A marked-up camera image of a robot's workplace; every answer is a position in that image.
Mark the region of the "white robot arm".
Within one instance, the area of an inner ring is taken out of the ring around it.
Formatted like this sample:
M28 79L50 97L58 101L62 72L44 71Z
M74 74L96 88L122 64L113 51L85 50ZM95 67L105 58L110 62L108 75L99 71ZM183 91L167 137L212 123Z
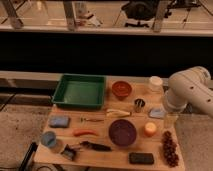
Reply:
M213 90L207 87L211 80L210 72L201 66L192 67L172 74L168 79L168 90L164 93L162 104L164 127L172 127L178 115L188 103L213 118Z

